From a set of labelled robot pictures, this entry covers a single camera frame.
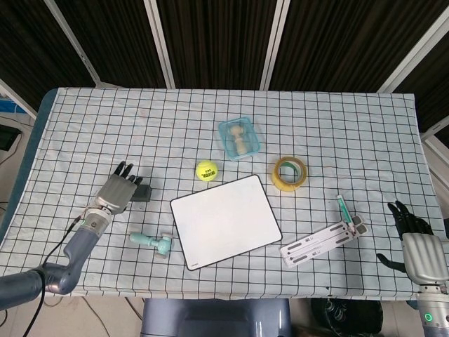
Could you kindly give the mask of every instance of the blue plastic box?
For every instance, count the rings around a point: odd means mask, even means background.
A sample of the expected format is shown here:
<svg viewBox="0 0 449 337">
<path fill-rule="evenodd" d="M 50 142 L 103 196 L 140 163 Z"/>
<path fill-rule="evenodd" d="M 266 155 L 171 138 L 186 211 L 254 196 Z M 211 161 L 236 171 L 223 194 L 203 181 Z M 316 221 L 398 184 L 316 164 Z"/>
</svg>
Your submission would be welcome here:
<svg viewBox="0 0 449 337">
<path fill-rule="evenodd" d="M 248 117 L 223 121 L 218 131 L 224 150 L 231 160 L 239 160 L 259 152 L 260 143 Z"/>
</svg>

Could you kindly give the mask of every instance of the tape roll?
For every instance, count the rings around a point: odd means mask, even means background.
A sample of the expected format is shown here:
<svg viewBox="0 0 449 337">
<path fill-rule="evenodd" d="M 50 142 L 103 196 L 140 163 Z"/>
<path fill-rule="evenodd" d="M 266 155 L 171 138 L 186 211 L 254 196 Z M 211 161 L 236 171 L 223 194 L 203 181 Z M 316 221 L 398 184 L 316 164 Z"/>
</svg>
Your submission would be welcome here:
<svg viewBox="0 0 449 337">
<path fill-rule="evenodd" d="M 298 176 L 297 180 L 294 183 L 289 183 L 281 178 L 279 175 L 279 169 L 282 166 L 290 167 L 294 170 L 295 175 Z M 279 190 L 284 192 L 293 192 L 299 186 L 301 186 L 307 178 L 307 167 L 304 165 L 302 161 L 296 159 L 294 157 L 284 157 L 280 158 L 274 167 L 272 173 L 272 180 L 274 186 L 276 186 Z"/>
</svg>

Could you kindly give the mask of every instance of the grid tablecloth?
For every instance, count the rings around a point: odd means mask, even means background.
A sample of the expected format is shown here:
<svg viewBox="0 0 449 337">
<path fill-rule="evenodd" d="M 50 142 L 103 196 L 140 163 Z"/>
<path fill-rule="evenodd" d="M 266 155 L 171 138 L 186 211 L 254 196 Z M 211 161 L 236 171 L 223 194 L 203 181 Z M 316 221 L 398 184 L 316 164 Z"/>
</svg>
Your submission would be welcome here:
<svg viewBox="0 0 449 337">
<path fill-rule="evenodd" d="M 230 161 L 217 127 L 237 117 L 253 121 L 262 147 L 253 157 Z M 308 166 L 306 184 L 294 193 L 280 192 L 270 179 L 283 156 Z M 411 205 L 444 237 L 413 95 L 60 88 L 0 249 L 0 275 L 42 263 L 124 159 L 152 186 L 151 201 L 133 202 L 115 216 L 73 294 L 408 298 L 416 290 L 412 282 L 375 257 L 402 260 L 387 202 Z M 202 159 L 217 163 L 216 180 L 195 177 Z M 170 201 L 251 174 L 262 181 L 282 241 L 189 271 Z M 341 221 L 337 194 L 351 214 L 364 218 L 369 233 L 288 269 L 280 247 Z M 172 232 L 169 258 L 131 243 L 131 232 Z M 49 261 L 67 259 L 59 249 Z"/>
</svg>

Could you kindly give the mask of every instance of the robotic arm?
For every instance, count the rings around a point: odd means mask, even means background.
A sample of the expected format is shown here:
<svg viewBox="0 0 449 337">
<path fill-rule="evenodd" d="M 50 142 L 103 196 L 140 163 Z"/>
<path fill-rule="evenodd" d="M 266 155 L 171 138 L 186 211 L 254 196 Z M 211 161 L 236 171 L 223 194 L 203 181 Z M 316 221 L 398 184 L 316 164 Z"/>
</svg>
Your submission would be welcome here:
<svg viewBox="0 0 449 337">
<path fill-rule="evenodd" d="M 124 161 L 119 164 L 98 192 L 93 204 L 83 213 L 85 214 L 83 223 L 64 248 L 64 254 L 68 257 L 69 263 L 67 265 L 47 263 L 47 257 L 43 264 L 35 269 L 0 277 L 0 310 L 34 300 L 42 291 L 43 286 L 45 291 L 60 295 L 70 293 L 75 288 L 83 264 L 91 254 L 93 247 L 112 222 L 112 217 L 125 210 L 134 191 L 142 182 L 142 178 L 135 176 L 130 176 L 127 180 L 126 176 L 130 173 L 133 165 L 130 164 L 123 169 L 125 165 Z"/>
<path fill-rule="evenodd" d="M 425 336 L 449 336 L 449 295 L 445 286 L 449 271 L 441 241 L 428 223 L 411 214 L 401 202 L 388 203 L 388 207 L 402 241 L 404 263 L 390 261 L 380 253 L 377 258 L 391 269 L 406 272 L 420 286 L 417 304 Z"/>
</svg>

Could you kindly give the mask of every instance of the tennis ball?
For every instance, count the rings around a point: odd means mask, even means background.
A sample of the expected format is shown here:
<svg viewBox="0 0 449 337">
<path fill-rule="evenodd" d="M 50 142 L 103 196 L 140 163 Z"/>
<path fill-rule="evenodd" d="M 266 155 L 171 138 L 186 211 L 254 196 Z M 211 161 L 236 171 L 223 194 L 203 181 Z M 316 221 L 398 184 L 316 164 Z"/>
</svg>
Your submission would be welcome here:
<svg viewBox="0 0 449 337">
<path fill-rule="evenodd" d="M 196 165 L 196 176 L 202 181 L 214 180 L 218 174 L 217 164 L 210 160 L 200 161 Z"/>
</svg>

